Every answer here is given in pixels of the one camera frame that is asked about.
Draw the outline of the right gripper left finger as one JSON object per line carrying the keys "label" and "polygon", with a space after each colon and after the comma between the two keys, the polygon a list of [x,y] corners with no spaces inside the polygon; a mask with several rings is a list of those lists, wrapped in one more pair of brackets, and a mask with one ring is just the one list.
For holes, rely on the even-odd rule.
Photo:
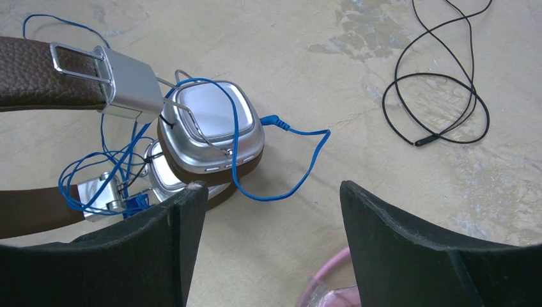
{"label": "right gripper left finger", "polygon": [[1,246],[2,306],[185,306],[206,216],[202,181],[69,243]]}

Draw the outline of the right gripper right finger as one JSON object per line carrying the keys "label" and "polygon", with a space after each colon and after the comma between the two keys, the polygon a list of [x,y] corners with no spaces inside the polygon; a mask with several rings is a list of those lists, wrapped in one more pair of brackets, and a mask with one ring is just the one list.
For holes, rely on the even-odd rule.
{"label": "right gripper right finger", "polygon": [[363,306],[540,306],[541,245],[457,233],[350,180],[340,202]]}

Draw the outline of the pink headphones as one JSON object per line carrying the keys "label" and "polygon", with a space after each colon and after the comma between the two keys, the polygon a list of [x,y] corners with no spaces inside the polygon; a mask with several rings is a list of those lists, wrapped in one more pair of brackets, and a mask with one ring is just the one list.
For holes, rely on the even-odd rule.
{"label": "pink headphones", "polygon": [[350,248],[346,247],[328,260],[307,282],[295,306],[299,307],[359,307],[360,294],[357,285],[331,289],[325,278],[343,262],[351,259]]}

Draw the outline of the brown silver headphones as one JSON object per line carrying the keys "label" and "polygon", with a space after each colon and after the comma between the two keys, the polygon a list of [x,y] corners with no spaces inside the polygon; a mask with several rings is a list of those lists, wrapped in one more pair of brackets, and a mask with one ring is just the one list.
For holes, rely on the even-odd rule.
{"label": "brown silver headphones", "polygon": [[[163,95],[148,64],[98,45],[91,51],[62,43],[1,38],[1,110],[96,110],[148,124],[158,120],[151,177],[182,184],[202,180],[212,206],[255,169],[265,135],[250,100],[235,83],[191,79],[176,71]],[[1,237],[46,232],[83,220],[128,215],[126,185],[115,171],[80,184],[1,192]]]}

